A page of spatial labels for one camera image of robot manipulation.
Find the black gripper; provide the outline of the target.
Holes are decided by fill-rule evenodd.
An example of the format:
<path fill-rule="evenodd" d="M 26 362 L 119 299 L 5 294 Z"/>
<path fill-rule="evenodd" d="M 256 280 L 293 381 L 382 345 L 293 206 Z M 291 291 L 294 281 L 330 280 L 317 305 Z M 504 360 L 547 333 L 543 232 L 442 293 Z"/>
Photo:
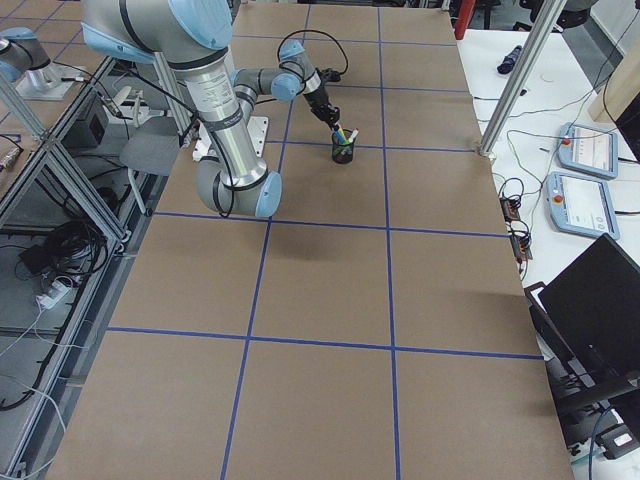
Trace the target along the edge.
<path fill-rule="evenodd" d="M 336 125 L 339 122 L 339 107 L 331 103 L 325 89 L 317 89 L 308 93 L 307 103 L 311 112 L 321 122 L 327 125 Z"/>

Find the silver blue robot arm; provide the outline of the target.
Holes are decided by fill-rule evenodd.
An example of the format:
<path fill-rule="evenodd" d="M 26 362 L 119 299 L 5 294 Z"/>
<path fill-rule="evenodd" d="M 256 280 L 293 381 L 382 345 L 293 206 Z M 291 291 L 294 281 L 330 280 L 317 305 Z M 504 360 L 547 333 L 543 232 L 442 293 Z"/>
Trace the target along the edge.
<path fill-rule="evenodd" d="M 321 122 L 338 126 L 340 110 L 299 41 L 282 44 L 275 68 L 227 68 L 233 26 L 225 1 L 86 1 L 82 28 L 89 47 L 117 59 L 151 63 L 162 54 L 185 83 L 211 140 L 197 168 L 198 194 L 221 215 L 268 218 L 281 201 L 282 178 L 256 153 L 248 130 L 259 96 L 302 95 Z"/>

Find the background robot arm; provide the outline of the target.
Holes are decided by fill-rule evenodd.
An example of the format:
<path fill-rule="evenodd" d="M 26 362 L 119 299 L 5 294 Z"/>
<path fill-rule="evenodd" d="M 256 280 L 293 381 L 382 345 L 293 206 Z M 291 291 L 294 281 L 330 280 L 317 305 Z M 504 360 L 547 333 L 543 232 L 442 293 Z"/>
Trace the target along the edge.
<path fill-rule="evenodd" d="M 1 32 L 1 74 L 25 100 L 61 101 L 73 84 L 27 27 Z"/>

